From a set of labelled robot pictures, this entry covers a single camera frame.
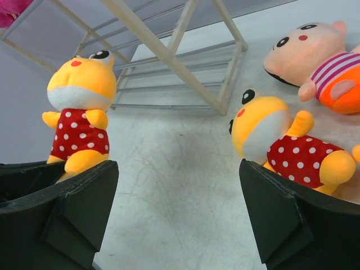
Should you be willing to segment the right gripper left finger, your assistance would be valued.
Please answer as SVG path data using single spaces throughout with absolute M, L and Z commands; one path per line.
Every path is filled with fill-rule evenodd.
M 97 269 L 118 184 L 108 160 L 60 180 L 64 162 L 1 165 L 1 268 Z

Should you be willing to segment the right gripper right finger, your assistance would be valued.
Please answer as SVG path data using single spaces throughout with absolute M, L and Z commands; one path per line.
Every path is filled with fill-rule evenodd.
M 253 161 L 241 161 L 239 177 L 267 269 L 359 269 L 358 204 L 299 185 Z

